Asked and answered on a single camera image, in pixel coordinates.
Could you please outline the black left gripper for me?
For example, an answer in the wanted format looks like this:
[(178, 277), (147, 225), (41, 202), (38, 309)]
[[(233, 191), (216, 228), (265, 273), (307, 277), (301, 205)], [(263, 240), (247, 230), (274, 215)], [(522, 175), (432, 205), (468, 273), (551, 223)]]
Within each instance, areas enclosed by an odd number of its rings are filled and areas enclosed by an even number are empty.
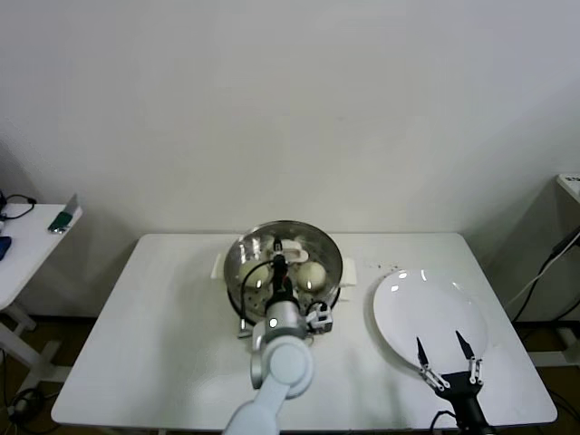
[(272, 280), (271, 302), (294, 301), (294, 287), (288, 276), (287, 261), (284, 253), (283, 242), (279, 237), (275, 237), (272, 246), (273, 265), (276, 266)]

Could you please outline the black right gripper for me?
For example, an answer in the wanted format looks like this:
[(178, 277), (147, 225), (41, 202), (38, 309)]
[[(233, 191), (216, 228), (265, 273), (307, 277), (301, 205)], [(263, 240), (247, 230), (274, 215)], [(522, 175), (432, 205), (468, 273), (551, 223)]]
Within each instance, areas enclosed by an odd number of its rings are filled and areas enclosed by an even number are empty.
[(420, 377), (440, 398), (451, 404), (458, 424), (485, 424), (486, 419), (478, 401), (478, 394), (483, 386), (482, 359), (476, 356), (469, 342), (459, 331), (455, 331), (455, 334), (468, 362), (468, 368), (443, 375), (435, 372), (431, 368), (421, 339), (416, 337)]

